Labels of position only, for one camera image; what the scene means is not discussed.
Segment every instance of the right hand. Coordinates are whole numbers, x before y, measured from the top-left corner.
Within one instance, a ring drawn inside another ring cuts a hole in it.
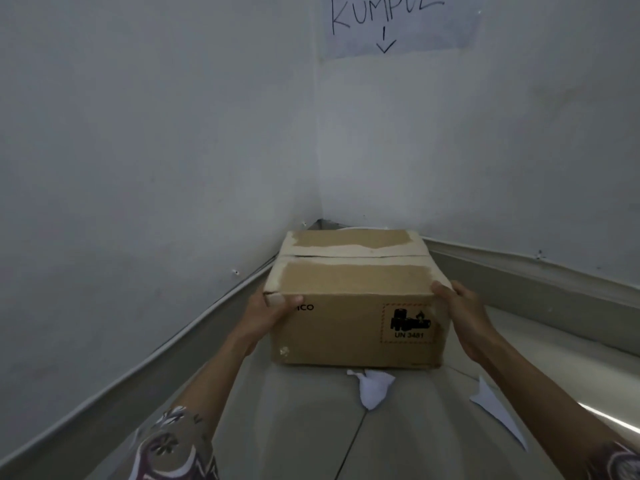
[[[502,337],[491,324],[478,293],[457,281],[452,281],[451,286],[454,291],[434,281],[431,291],[447,302],[453,328],[465,353],[474,362],[480,362],[484,346],[499,342]]]

